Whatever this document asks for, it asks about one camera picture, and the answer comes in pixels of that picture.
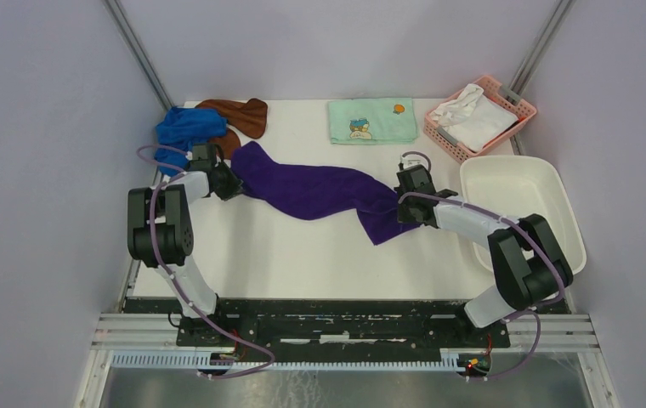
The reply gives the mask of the aluminium frame rail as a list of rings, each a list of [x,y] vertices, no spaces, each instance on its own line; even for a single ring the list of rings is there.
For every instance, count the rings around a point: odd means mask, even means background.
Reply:
[[[595,353],[600,350],[590,317],[586,314],[543,314],[536,350],[543,353]],[[102,314],[93,336],[93,349],[187,350],[177,344],[179,330],[160,314]],[[536,337],[536,322],[520,317],[503,330],[496,352],[524,352]]]

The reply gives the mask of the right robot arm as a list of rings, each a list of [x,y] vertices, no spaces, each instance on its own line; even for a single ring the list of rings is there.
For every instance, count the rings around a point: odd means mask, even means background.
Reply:
[[[474,347],[494,323],[563,297],[574,273],[543,216],[508,218],[467,202],[452,190],[436,190],[422,164],[400,165],[396,176],[401,223],[456,233],[490,255],[493,285],[456,312],[453,333],[461,345]]]

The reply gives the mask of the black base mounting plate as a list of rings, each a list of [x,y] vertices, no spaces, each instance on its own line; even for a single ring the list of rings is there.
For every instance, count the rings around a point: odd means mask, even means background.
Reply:
[[[133,298],[126,314],[178,318],[179,347],[221,347],[216,366],[276,363],[438,362],[441,349],[490,352],[512,346],[507,326],[466,328],[461,301],[223,298],[212,321],[185,317],[178,300]]]

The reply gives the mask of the blue towel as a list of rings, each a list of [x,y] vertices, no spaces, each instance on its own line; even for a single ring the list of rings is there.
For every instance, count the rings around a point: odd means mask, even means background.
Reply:
[[[192,145],[223,137],[227,125],[228,121],[214,109],[173,107],[156,125],[157,142],[184,154],[159,148],[154,158],[157,162],[183,168],[188,162],[185,154],[191,151]]]

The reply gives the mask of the white cloth in basket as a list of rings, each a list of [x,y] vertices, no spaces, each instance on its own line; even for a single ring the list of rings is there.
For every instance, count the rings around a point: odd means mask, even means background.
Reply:
[[[429,117],[472,152],[480,152],[519,120],[486,97],[484,89],[474,83],[469,83],[458,97],[438,105]]]

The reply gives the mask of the white plastic tub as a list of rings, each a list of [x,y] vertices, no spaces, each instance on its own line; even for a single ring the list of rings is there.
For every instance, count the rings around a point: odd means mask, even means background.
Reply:
[[[573,274],[587,253],[564,184],[548,161],[532,156],[481,156],[460,168],[462,195],[473,204],[509,218],[543,216]]]

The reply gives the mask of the purple towel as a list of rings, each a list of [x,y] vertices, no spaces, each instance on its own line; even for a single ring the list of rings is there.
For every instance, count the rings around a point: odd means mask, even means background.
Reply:
[[[375,246],[420,227],[398,220],[398,196],[393,188],[359,170],[282,164],[256,142],[235,150],[231,167],[246,195],[288,216],[313,221],[355,210]]]

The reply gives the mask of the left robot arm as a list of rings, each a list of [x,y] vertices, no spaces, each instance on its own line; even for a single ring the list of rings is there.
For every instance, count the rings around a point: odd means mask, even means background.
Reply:
[[[218,294],[205,282],[192,257],[195,245],[190,205],[211,195],[222,201],[243,193],[218,144],[194,144],[184,151],[161,144],[144,145],[139,158],[175,172],[154,187],[127,193],[127,249],[134,260],[155,270],[170,286],[182,314],[201,318],[199,337],[209,345],[224,343],[230,323],[215,313]]]

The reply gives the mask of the brown towel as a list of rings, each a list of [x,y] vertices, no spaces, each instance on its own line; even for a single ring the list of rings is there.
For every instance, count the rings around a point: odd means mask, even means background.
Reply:
[[[213,109],[227,121],[226,133],[210,139],[222,148],[223,158],[229,160],[234,151],[241,148],[239,131],[249,139],[263,137],[269,113],[269,106],[261,99],[252,98],[247,102],[227,99],[207,99],[195,106],[196,109]]]

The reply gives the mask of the mint green cartoon towel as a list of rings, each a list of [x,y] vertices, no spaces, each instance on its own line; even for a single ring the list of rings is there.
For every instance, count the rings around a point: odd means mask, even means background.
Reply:
[[[327,114],[335,145],[408,145],[418,137],[411,98],[338,99]]]

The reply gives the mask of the pink plastic basket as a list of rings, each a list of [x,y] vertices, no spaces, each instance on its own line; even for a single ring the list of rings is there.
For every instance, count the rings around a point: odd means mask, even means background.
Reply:
[[[457,162],[464,162],[473,157],[484,156],[491,153],[497,146],[508,141],[512,136],[516,135],[524,125],[536,115],[536,108],[526,100],[522,99],[518,94],[505,87],[492,76],[482,76],[477,80],[471,82],[479,85],[484,89],[484,95],[491,99],[493,102],[499,104],[501,107],[511,111],[518,117],[518,121],[512,125],[505,133],[496,137],[493,141],[488,143],[480,152],[472,152],[466,148],[462,143],[457,142],[452,136],[439,127],[429,117],[429,114],[437,107],[429,110],[423,119],[423,132],[426,134],[438,147],[442,148],[446,153],[454,158]],[[447,102],[459,96],[459,90],[449,98],[444,100]]]

